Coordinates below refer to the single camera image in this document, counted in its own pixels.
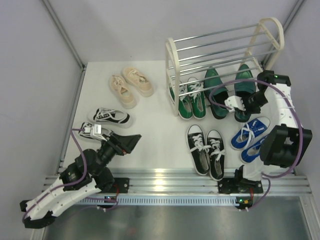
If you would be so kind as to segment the green loafer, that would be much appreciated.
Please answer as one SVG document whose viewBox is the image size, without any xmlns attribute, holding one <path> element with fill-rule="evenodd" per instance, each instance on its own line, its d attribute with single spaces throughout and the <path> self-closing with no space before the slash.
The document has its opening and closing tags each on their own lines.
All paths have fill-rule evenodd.
<svg viewBox="0 0 320 240">
<path fill-rule="evenodd" d="M 218 72 L 213 67 L 207 70 L 204 78 L 205 80 L 203 85 L 205 89 L 216 87 L 223 83 L 221 78 L 219 77 Z M 229 97 L 227 88 L 212 88 L 206 90 L 204 92 L 204 95 L 210 103 L 210 110 L 212 115 L 218 120 L 224 119 L 229 111 L 221 105 L 224 105 L 225 100 Z"/>
<path fill-rule="evenodd" d="M 236 80 L 242 79 L 253 79 L 253 74 L 247 64 L 242 64 L 236 74 Z M 235 95 L 241 98 L 245 98 L 250 96 L 251 94 L 256 92 L 256 85 L 251 81 L 241 81 L 234 84 L 234 92 Z M 244 113 L 243 111 L 236 110 L 234 113 L 234 118 L 236 121 L 240 123 L 246 123 L 249 121 L 251 117 L 250 113 Z"/>
</svg>

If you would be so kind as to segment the black canvas sneaker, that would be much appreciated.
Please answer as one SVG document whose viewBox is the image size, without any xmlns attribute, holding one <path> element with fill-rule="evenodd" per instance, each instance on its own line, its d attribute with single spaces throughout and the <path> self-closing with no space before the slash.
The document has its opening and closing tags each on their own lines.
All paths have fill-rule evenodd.
<svg viewBox="0 0 320 240">
<path fill-rule="evenodd" d="M 206 137 L 206 143 L 210 146 L 209 157 L 209 175 L 215 181 L 220 181 L 224 177 L 225 170 L 225 145 L 221 134 L 217 130 L 211 130 Z"/>
<path fill-rule="evenodd" d="M 210 168 L 208 153 L 211 147 L 205 144 L 204 132 L 199 125 L 193 124 L 188 128 L 186 141 L 195 171 L 205 176 Z"/>
</svg>

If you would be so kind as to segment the black white sneaker upper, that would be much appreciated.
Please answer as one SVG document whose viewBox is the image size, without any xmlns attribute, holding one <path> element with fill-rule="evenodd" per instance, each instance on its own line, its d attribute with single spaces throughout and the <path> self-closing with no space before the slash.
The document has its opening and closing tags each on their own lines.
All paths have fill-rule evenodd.
<svg viewBox="0 0 320 240">
<path fill-rule="evenodd" d="M 127 112 L 104 107 L 91 110 L 87 114 L 87 118 L 95 124 L 115 125 L 124 129 L 131 127 L 133 124 L 133 118 Z"/>
</svg>

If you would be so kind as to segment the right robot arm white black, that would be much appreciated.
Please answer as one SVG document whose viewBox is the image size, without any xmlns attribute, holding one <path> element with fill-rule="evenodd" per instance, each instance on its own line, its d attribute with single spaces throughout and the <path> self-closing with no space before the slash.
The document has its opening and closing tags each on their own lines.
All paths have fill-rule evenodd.
<svg viewBox="0 0 320 240">
<path fill-rule="evenodd" d="M 235 170 L 236 191 L 262 193 L 262 178 L 276 179 L 289 174 L 301 161 L 313 134 L 304 129 L 291 100 L 291 81 L 286 75 L 264 70 L 257 75 L 258 90 L 246 97 L 236 96 L 236 108 L 246 114 L 269 107 L 268 116 L 246 122 L 231 139 L 241 150 L 243 165 Z"/>
</svg>

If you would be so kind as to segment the beige sneaker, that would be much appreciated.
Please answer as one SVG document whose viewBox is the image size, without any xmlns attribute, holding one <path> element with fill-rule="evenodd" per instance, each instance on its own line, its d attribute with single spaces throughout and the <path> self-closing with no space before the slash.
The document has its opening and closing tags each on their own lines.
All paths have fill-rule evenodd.
<svg viewBox="0 0 320 240">
<path fill-rule="evenodd" d="M 137 101 L 129 89 L 127 82 L 121 75 L 114 74 L 109 78 L 111 92 L 125 109 L 132 109 Z"/>
<path fill-rule="evenodd" d="M 124 80 L 133 86 L 143 97 L 154 94 L 154 88 L 149 79 L 135 67 L 125 67 L 121 71 Z"/>
</svg>

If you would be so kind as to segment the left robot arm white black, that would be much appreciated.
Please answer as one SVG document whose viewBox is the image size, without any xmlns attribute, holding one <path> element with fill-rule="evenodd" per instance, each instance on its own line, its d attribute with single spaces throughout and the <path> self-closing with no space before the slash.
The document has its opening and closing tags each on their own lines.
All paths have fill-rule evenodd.
<svg viewBox="0 0 320 240">
<path fill-rule="evenodd" d="M 115 156 L 130 154 L 141 139 L 140 134 L 102 135 L 97 150 L 88 148 L 71 163 L 39 196 L 20 202 L 22 223 L 27 229 L 51 225 L 65 210 L 97 193 L 109 193 L 115 179 L 108 164 Z"/>
</svg>

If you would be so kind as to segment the cream shoe rack metal bars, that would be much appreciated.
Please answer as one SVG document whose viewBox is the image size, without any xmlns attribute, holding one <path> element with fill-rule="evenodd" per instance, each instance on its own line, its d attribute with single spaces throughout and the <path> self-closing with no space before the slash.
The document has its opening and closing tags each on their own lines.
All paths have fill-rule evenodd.
<svg viewBox="0 0 320 240">
<path fill-rule="evenodd" d="M 241 65 L 255 78 L 263 70 L 270 70 L 284 49 L 282 24 L 275 17 L 260 19 L 255 24 L 218 30 L 211 33 L 165 41 L 165 74 L 168 96 L 173 114 L 179 114 L 179 99 L 197 94 L 179 88 L 204 82 L 205 73 L 213 68 L 223 82 L 243 73 Z"/>
</svg>

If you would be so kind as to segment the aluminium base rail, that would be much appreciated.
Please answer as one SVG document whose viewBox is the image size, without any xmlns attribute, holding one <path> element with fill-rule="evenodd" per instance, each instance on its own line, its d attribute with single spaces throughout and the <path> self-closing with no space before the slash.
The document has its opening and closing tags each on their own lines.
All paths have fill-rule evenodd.
<svg viewBox="0 0 320 240">
<path fill-rule="evenodd" d="M 115 178 L 129 178 L 131 195 L 218 195 L 218 183 L 209 176 L 198 175 L 192 168 L 112 168 Z M 271 196 L 311 195 L 306 176 L 288 174 L 270 180 Z"/>
</svg>

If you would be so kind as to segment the blue canvas sneaker upper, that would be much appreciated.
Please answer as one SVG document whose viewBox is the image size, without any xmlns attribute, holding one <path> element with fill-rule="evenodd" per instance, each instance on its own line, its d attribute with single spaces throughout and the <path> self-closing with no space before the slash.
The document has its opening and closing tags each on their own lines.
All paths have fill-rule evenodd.
<svg viewBox="0 0 320 240">
<path fill-rule="evenodd" d="M 267 131 L 270 123 L 270 119 L 265 116 L 260 116 L 246 122 L 231 139 L 231 146 L 236 150 L 247 148 L 255 139 L 261 137 Z"/>
</svg>

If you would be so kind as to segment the blue canvas sneaker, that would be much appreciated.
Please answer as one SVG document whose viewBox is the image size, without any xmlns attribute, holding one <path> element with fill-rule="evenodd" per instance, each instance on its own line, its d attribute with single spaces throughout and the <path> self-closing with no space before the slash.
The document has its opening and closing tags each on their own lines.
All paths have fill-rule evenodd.
<svg viewBox="0 0 320 240">
<path fill-rule="evenodd" d="M 236 150 L 247 148 L 255 139 L 261 137 L 267 131 L 270 123 L 270 119 L 265 116 L 260 116 L 246 122 L 231 139 L 231 146 Z"/>
<path fill-rule="evenodd" d="M 262 137 L 260 140 L 258 140 L 256 143 L 252 144 L 245 150 L 241 152 L 241 160 L 248 164 L 253 162 L 257 157 L 260 156 L 260 148 L 265 141 L 265 139 L 268 137 L 268 135 Z"/>
</svg>

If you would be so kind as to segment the blue canvas sneaker lower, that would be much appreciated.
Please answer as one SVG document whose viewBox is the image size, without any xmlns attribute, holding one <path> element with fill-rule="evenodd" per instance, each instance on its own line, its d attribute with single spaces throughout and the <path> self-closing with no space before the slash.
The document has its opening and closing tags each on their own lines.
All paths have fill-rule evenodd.
<svg viewBox="0 0 320 240">
<path fill-rule="evenodd" d="M 253 162 L 257 157 L 260 156 L 260 148 L 265 141 L 265 139 L 268 137 L 268 135 L 262 137 L 260 140 L 258 140 L 256 143 L 252 144 L 245 150 L 241 152 L 241 160 L 248 164 Z"/>
</svg>

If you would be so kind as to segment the beige sneaker right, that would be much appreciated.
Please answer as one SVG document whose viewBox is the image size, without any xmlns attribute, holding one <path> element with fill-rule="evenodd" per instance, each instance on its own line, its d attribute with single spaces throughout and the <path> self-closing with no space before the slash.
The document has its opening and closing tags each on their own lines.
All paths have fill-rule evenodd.
<svg viewBox="0 0 320 240">
<path fill-rule="evenodd" d="M 143 97 L 154 94 L 154 88 L 149 79 L 135 67 L 125 67 L 121 71 L 124 80 L 133 86 Z"/>
</svg>

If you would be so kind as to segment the black white sneaker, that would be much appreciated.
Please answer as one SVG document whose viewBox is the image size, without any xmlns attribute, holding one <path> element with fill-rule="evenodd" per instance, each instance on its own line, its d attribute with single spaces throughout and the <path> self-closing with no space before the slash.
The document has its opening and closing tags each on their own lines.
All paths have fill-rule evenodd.
<svg viewBox="0 0 320 240">
<path fill-rule="evenodd" d="M 91 110 L 87 114 L 87 118 L 95 124 L 115 125 L 124 129 L 131 127 L 133 124 L 133 118 L 127 112 L 104 107 Z"/>
<path fill-rule="evenodd" d="M 101 141 L 101 137 L 91 136 L 91 128 L 93 127 L 93 124 L 90 122 L 82 122 L 80 129 L 81 131 L 78 131 L 78 136 L 80 139 L 86 139 L 87 141 Z M 101 127 L 101 134 L 104 136 L 109 136 L 113 131 L 106 127 Z"/>
</svg>

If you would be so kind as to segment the green canvas sneaker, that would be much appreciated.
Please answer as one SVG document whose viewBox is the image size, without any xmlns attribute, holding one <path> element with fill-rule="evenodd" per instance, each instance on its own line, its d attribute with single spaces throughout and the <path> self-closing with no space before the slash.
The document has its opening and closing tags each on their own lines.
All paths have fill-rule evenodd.
<svg viewBox="0 0 320 240">
<path fill-rule="evenodd" d="M 191 100 L 192 112 L 197 119 L 203 119 L 206 115 L 205 96 L 204 92 L 201 91 L 203 88 L 204 84 L 202 81 L 187 85 L 188 92 L 191 92 L 189 98 Z"/>
<path fill-rule="evenodd" d="M 174 93 L 174 85 L 170 84 L 168 89 L 169 89 L 169 94 L 170 94 L 170 99 L 174 103 L 175 102 L 175 93 Z M 183 95 L 179 97 L 178 101 L 178 114 L 179 116 L 184 119 L 184 120 L 189 120 L 193 116 L 193 111 L 192 111 L 192 106 L 191 102 L 189 100 L 188 95 Z"/>
</svg>

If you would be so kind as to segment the black white sneaker lower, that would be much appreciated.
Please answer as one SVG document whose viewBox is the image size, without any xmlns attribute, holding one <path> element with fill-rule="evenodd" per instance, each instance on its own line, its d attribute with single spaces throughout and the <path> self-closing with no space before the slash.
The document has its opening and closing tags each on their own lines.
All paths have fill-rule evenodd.
<svg viewBox="0 0 320 240">
<path fill-rule="evenodd" d="M 80 139 L 86 139 L 87 141 L 101 141 L 101 137 L 91 136 L 91 128 L 93 127 L 93 124 L 90 122 L 82 122 L 80 129 L 81 131 L 78 131 L 78 136 Z M 101 134 L 104 136 L 109 136 L 113 131 L 106 127 L 101 127 Z"/>
</svg>

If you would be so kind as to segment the beige sneaker left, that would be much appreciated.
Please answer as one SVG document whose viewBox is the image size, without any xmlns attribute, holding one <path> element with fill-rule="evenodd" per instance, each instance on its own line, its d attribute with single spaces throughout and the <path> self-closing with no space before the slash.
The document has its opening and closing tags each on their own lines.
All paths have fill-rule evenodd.
<svg viewBox="0 0 320 240">
<path fill-rule="evenodd" d="M 109 78 L 111 92 L 125 109 L 132 109 L 137 101 L 129 89 L 127 82 L 121 75 L 114 74 Z"/>
</svg>

